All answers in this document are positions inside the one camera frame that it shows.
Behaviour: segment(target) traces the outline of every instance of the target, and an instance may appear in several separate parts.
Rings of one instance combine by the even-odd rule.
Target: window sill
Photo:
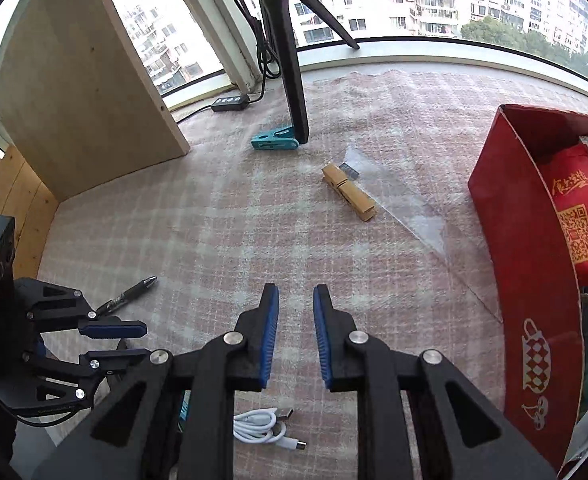
[[[167,97],[163,97],[163,102],[165,102],[167,109],[173,112],[178,108],[195,103],[201,99],[207,99],[230,88],[234,88],[234,85],[229,81],[227,74],[219,74],[203,79],[194,85],[186,86],[177,92],[172,92]]]
[[[336,66],[378,62],[444,62],[498,68],[536,77],[588,96],[588,80],[542,60],[515,52],[458,41],[359,41],[360,49],[329,44],[298,51],[302,72]]]

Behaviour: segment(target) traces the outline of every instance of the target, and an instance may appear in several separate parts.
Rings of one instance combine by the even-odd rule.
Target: red paper bag
[[[588,286],[588,147],[578,142],[538,170],[556,206],[579,286]]]

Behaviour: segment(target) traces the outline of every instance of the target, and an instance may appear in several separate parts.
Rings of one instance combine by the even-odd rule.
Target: metal bolt
[[[355,330],[354,332],[349,332],[349,340],[352,343],[356,343],[357,345],[362,345],[363,343],[366,343],[368,339],[369,335],[367,335],[367,333],[363,332],[362,330]]]
[[[228,345],[238,345],[243,342],[243,334],[240,332],[227,332],[223,336],[223,341]]]
[[[149,361],[155,365],[162,365],[169,358],[170,355],[165,350],[154,350],[149,354]]]
[[[423,359],[427,364],[430,365],[437,365],[443,361],[443,354],[440,353],[438,350],[426,350],[423,352]]]

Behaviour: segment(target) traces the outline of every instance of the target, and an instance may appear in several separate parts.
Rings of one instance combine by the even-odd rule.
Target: tripod leg
[[[332,13],[327,10],[321,2],[318,0],[300,0],[306,6],[308,6],[314,13],[323,20],[330,28],[332,28],[343,40],[347,43],[350,47],[359,49],[359,44],[356,43],[353,37],[349,35],[349,32],[345,30],[343,25],[341,25],[338,20],[332,15]]]
[[[285,87],[294,134],[300,144],[309,138],[307,108],[303,94],[303,81],[300,77],[298,54],[294,40],[294,29],[289,15],[289,0],[261,0],[261,8],[267,10],[274,46],[280,61],[280,73]]]

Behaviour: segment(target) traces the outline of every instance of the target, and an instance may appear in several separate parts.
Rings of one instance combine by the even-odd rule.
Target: qr code
[[[574,264],[588,262],[588,215],[585,204],[558,212]]]

